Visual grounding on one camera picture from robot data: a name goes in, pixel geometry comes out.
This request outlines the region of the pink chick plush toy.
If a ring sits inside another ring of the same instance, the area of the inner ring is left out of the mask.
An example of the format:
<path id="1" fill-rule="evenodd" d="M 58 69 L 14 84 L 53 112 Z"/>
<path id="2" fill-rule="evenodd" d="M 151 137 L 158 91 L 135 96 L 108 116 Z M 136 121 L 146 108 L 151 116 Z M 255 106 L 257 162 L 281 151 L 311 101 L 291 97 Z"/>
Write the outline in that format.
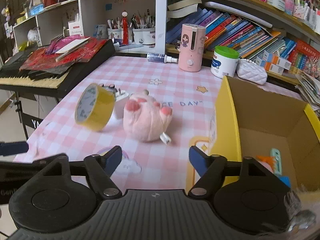
<path id="1" fill-rule="evenodd" d="M 271 156 L 256 156 L 257 161 L 268 169 L 271 173 L 274 173 L 274 166 L 276 164 L 275 158 Z"/>

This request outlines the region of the yellow tape roll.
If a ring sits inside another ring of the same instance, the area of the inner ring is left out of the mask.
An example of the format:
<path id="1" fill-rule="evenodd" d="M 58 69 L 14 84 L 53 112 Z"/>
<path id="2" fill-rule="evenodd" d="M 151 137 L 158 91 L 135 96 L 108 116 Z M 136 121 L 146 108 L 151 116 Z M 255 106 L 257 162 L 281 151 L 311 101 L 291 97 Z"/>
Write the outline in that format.
<path id="1" fill-rule="evenodd" d="M 114 93 L 96 83 L 92 83 L 81 94 L 76 105 L 75 123 L 99 132 L 110 120 L 115 103 Z"/>

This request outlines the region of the pink paw plush toy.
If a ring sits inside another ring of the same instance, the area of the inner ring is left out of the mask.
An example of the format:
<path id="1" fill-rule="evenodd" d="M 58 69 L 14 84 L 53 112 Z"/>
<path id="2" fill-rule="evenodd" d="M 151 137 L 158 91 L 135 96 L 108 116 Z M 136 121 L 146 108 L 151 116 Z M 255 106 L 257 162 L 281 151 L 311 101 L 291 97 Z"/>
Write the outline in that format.
<path id="1" fill-rule="evenodd" d="M 128 137 L 138 142 L 161 140 L 171 143 L 166 133 L 172 120 L 171 107 L 162 106 L 147 90 L 129 96 L 123 117 L 123 128 Z"/>

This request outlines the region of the white power adapter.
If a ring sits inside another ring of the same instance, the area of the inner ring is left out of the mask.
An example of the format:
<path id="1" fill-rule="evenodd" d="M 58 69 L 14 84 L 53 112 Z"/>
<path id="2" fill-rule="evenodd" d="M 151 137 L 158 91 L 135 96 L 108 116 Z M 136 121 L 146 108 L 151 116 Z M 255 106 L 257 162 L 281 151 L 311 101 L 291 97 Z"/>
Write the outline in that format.
<path id="1" fill-rule="evenodd" d="M 125 90 L 117 89 L 115 93 L 116 102 L 113 109 L 113 114 L 116 119 L 122 119 L 124 116 L 124 107 L 129 99 L 129 93 Z"/>

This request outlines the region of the blue packet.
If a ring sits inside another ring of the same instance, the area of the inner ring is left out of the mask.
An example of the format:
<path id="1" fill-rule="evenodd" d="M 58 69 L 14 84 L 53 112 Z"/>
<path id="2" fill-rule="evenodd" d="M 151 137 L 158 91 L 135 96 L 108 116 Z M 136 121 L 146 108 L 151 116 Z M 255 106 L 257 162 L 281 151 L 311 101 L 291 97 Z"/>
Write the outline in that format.
<path id="1" fill-rule="evenodd" d="M 279 176 L 280 181 L 282 181 L 287 187 L 291 188 L 291 181 L 288 176 Z"/>

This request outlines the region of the grey mouse toy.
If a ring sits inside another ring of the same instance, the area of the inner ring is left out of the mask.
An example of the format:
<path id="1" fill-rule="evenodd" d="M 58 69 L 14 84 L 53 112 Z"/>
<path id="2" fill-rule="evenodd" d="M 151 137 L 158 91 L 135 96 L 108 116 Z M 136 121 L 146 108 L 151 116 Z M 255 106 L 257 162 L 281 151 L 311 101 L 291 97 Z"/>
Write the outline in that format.
<path id="1" fill-rule="evenodd" d="M 113 93 L 114 95 L 116 95 L 116 93 L 118 92 L 114 84 L 110 84 L 110 85 L 99 84 L 99 86 L 103 87 L 103 89 Z"/>

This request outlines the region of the yellow cardboard box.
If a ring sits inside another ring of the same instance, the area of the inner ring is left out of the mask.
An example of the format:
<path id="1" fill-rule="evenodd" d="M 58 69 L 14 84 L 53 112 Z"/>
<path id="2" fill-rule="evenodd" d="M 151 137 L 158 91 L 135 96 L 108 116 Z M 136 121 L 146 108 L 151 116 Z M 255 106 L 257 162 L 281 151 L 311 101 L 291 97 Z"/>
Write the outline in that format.
<path id="1" fill-rule="evenodd" d="M 224 77 L 209 125 L 209 154 L 230 161 L 280 152 L 293 189 L 319 190 L 319 119 L 299 99 Z"/>

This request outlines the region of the black electronic keyboard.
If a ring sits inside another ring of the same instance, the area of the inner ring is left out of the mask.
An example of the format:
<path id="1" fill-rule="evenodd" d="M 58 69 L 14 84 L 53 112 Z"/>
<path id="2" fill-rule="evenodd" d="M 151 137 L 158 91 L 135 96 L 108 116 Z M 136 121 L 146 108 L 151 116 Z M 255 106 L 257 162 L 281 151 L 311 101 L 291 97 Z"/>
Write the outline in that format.
<path id="1" fill-rule="evenodd" d="M 11 57 L 1 67 L 1 90 L 63 98 L 115 53 L 111 40 L 96 38 L 59 61 L 47 48 L 29 46 Z"/>

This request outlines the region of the pink checkered tablecloth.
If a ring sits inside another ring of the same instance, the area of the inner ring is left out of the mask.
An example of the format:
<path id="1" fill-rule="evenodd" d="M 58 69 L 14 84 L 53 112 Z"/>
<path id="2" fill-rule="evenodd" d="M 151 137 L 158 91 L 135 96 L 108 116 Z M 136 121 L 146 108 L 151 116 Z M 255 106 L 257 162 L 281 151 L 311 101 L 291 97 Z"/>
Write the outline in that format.
<path id="1" fill-rule="evenodd" d="M 95 132 L 75 122 L 83 91 L 94 82 L 124 87 L 132 98 L 121 120 Z M 29 150 L 17 156 L 28 163 L 65 153 L 71 161 L 120 146 L 124 157 L 112 175 L 126 189 L 185 189 L 195 184 L 189 148 L 210 137 L 206 153 L 230 161 L 280 151 L 283 175 L 291 186 L 302 182 L 305 103 L 268 92 L 238 78 L 215 77 L 172 64 L 154 67 L 133 57 L 112 57 L 92 72 L 46 116 L 30 136 Z"/>

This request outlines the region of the white quilted purse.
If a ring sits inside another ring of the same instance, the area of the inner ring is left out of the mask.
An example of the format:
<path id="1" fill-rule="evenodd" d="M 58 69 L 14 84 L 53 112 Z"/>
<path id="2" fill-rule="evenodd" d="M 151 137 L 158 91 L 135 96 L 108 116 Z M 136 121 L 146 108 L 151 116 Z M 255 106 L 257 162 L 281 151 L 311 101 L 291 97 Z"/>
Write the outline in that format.
<path id="1" fill-rule="evenodd" d="M 239 78 L 258 85 L 264 85 L 267 81 L 266 70 L 251 60 L 239 59 L 236 72 Z"/>

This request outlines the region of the white jar green lid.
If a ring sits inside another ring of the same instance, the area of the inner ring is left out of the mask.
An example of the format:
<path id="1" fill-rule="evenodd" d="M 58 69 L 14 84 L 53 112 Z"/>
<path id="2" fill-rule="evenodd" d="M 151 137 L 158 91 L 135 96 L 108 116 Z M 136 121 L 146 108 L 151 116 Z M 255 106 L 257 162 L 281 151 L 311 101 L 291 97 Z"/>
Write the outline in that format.
<path id="1" fill-rule="evenodd" d="M 233 77 L 239 61 L 239 52 L 225 46 L 216 46 L 211 65 L 214 76 L 223 79 L 224 76 Z"/>

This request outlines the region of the red papers pile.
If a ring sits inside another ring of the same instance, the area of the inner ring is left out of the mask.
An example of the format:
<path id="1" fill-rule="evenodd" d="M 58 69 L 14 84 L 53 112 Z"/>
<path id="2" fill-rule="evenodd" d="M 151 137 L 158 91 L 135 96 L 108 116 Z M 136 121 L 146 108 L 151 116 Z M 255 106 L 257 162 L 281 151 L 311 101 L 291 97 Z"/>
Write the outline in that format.
<path id="1" fill-rule="evenodd" d="M 19 71 L 62 74 L 75 63 L 88 63 L 103 49 L 106 49 L 103 55 L 113 54 L 113 42 L 95 37 L 63 38 L 49 46 L 37 48 L 20 66 Z"/>

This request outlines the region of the orange white medicine box lower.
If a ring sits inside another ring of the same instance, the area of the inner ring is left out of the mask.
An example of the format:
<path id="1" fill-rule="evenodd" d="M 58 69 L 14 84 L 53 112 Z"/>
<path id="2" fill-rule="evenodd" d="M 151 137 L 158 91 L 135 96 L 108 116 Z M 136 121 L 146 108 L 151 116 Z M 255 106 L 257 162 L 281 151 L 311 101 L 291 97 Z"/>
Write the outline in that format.
<path id="1" fill-rule="evenodd" d="M 255 63 L 261 67 L 263 67 L 266 71 L 268 72 L 273 72 L 273 73 L 276 73 L 278 75 L 282 75 L 283 72 L 284 72 L 284 68 L 283 67 L 280 67 L 276 64 L 272 64 L 270 62 L 267 62 L 265 60 L 263 60 L 262 58 L 260 57 L 256 57 L 255 59 Z"/>

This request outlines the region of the orange white medicine box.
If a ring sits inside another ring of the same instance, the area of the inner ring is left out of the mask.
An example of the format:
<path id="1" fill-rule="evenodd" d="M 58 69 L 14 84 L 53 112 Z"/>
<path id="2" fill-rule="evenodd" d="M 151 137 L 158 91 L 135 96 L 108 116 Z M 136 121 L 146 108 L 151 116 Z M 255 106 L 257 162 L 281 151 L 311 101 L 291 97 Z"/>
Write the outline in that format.
<path id="1" fill-rule="evenodd" d="M 263 59 L 266 62 L 275 64 L 281 68 L 284 68 L 286 70 L 289 70 L 291 68 L 291 62 L 288 61 L 287 59 L 278 56 L 277 54 L 274 53 L 269 53 L 268 51 L 264 50 L 263 53 Z"/>
<path id="2" fill-rule="evenodd" d="M 284 68 L 283 67 L 280 67 L 276 64 L 272 64 L 270 62 L 267 62 L 265 60 L 263 60 L 262 58 L 260 57 L 256 57 L 255 59 L 255 63 L 261 67 L 263 67 L 266 71 L 268 72 L 273 72 L 273 73 L 276 73 L 278 75 L 282 75 L 283 72 L 284 72 Z"/>

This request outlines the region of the pink humidifier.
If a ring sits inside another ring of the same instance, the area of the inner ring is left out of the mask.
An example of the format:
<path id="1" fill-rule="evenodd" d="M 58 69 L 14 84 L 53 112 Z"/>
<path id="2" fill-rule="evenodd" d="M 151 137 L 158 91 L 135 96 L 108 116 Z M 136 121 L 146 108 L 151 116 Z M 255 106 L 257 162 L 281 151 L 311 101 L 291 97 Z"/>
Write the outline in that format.
<path id="1" fill-rule="evenodd" d="M 178 67 L 186 72 L 201 70 L 206 28 L 196 24 L 183 24 L 179 46 Z"/>

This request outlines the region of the spray bottle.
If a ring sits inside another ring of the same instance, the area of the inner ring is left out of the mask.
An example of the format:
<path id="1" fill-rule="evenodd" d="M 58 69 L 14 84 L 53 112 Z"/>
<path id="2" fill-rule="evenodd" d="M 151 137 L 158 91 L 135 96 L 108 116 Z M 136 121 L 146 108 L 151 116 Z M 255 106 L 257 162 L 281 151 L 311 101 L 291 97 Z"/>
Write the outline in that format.
<path id="1" fill-rule="evenodd" d="M 146 58 L 149 62 L 178 63 L 177 58 L 174 58 L 165 54 L 148 53 Z"/>

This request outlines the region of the orange white medicine box upper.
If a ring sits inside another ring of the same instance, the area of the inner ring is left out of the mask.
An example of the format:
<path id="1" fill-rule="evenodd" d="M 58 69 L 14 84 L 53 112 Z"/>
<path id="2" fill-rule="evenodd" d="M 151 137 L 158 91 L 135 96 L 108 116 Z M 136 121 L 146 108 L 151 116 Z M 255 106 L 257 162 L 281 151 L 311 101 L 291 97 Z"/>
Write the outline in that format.
<path id="1" fill-rule="evenodd" d="M 269 53 L 268 51 L 264 50 L 263 53 L 263 59 L 266 62 L 275 64 L 281 68 L 284 68 L 286 70 L 289 70 L 291 68 L 291 62 L 288 61 L 287 59 L 278 56 L 277 54 L 274 53 Z"/>

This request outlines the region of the stack of papers and magazines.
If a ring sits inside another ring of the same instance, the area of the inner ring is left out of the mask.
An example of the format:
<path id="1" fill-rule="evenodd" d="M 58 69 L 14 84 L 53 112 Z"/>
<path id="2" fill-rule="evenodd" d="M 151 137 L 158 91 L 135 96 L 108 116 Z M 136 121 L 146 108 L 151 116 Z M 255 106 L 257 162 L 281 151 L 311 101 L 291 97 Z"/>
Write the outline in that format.
<path id="1" fill-rule="evenodd" d="M 300 96 L 309 103 L 313 111 L 319 118 L 320 96 L 319 96 L 319 81 L 308 74 L 296 74 Z"/>

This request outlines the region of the row of leaning books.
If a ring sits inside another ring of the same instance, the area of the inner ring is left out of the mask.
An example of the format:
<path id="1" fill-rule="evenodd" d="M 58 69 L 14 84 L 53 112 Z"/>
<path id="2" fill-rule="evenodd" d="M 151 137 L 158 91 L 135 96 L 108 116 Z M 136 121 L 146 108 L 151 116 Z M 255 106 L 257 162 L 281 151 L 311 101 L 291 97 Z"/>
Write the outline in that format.
<path id="1" fill-rule="evenodd" d="M 287 59 L 296 45 L 295 41 L 285 38 L 280 31 L 267 29 L 247 16 L 202 8 L 197 4 L 168 11 L 168 16 L 181 18 L 167 31 L 165 38 L 166 43 L 175 46 L 177 50 L 181 42 L 182 25 L 187 23 L 206 28 L 203 54 L 213 52 L 216 46 L 225 46 L 238 51 L 242 58 L 255 59 L 262 54 L 262 49 L 275 43 L 271 50 Z"/>

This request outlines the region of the white pen holder cups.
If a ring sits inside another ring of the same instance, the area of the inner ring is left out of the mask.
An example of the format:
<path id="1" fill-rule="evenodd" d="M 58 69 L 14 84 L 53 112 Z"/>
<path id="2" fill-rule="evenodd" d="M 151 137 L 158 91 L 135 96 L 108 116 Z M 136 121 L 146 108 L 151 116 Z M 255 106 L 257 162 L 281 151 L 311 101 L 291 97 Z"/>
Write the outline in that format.
<path id="1" fill-rule="evenodd" d="M 114 43 L 123 44 L 123 30 L 107 28 L 108 39 Z M 131 29 L 129 28 L 129 44 L 154 45 L 155 28 Z"/>

